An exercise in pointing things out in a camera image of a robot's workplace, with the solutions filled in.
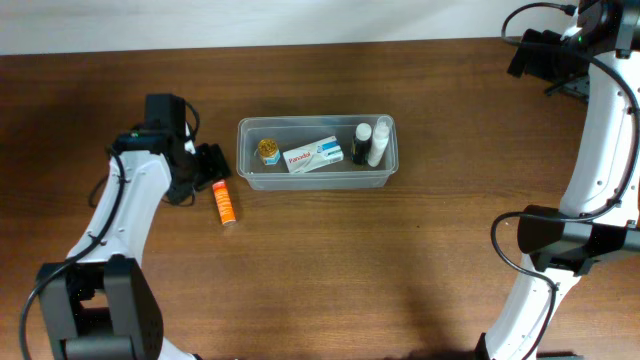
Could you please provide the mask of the white squeeze tube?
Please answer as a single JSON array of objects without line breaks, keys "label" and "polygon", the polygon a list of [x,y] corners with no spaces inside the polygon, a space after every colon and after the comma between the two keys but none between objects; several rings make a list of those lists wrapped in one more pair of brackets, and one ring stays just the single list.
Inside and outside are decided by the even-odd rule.
[{"label": "white squeeze tube", "polygon": [[382,159],[389,142],[393,121],[390,116],[378,118],[372,132],[371,147],[367,156],[367,163],[371,167],[377,167]]}]

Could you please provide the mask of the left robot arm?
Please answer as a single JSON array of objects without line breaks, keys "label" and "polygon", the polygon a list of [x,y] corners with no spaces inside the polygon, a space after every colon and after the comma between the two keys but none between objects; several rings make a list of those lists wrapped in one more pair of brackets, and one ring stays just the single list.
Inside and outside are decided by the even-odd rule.
[{"label": "left robot arm", "polygon": [[39,303],[56,359],[189,359],[164,334],[159,305],[141,270],[163,202],[190,206],[198,192],[230,176],[217,145],[195,143],[197,110],[173,94],[150,94],[142,123],[108,147],[109,171],[93,217],[66,259],[45,263],[20,315]]}]

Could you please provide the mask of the black bottle with white cap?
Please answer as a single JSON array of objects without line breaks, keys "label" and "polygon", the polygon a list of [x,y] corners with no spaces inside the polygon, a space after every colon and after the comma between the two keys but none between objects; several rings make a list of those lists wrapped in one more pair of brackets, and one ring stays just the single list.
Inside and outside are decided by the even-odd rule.
[{"label": "black bottle with white cap", "polygon": [[360,123],[355,130],[351,145],[351,159],[356,165],[364,165],[371,147],[372,127]]}]

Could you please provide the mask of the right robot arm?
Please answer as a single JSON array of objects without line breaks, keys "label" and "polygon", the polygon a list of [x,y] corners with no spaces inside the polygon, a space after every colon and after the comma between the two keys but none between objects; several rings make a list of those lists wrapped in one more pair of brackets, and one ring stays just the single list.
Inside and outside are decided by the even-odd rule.
[{"label": "right robot arm", "polygon": [[599,263],[639,252],[639,4],[555,4],[570,16],[564,33],[527,30],[504,36],[516,52],[508,72],[550,82],[546,94],[586,102],[577,161],[558,208],[529,205],[499,215],[490,229],[518,221],[518,276],[474,358],[536,359],[540,342],[568,292]]}]

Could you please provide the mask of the small gold-lid jar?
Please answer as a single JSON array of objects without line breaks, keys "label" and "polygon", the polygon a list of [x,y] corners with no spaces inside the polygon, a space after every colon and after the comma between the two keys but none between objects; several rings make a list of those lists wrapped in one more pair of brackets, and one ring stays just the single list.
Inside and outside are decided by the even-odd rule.
[{"label": "small gold-lid jar", "polygon": [[280,150],[274,139],[262,139],[258,143],[257,150],[261,161],[265,166],[273,166],[278,163],[280,159]]}]

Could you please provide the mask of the white Panadol medicine box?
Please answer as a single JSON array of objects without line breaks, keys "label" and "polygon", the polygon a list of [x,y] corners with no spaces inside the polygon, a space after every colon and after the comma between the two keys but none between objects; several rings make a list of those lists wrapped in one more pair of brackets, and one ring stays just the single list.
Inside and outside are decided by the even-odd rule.
[{"label": "white Panadol medicine box", "polygon": [[329,136],[283,153],[283,160],[291,174],[307,173],[344,159],[338,139]]}]

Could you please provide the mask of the orange effervescent tablet tube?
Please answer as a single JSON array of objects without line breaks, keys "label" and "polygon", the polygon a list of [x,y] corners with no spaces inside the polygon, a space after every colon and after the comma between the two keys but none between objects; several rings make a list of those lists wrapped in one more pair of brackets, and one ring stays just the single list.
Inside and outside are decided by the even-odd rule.
[{"label": "orange effervescent tablet tube", "polygon": [[226,181],[219,180],[213,183],[212,189],[221,223],[224,226],[235,223],[237,219]]}]

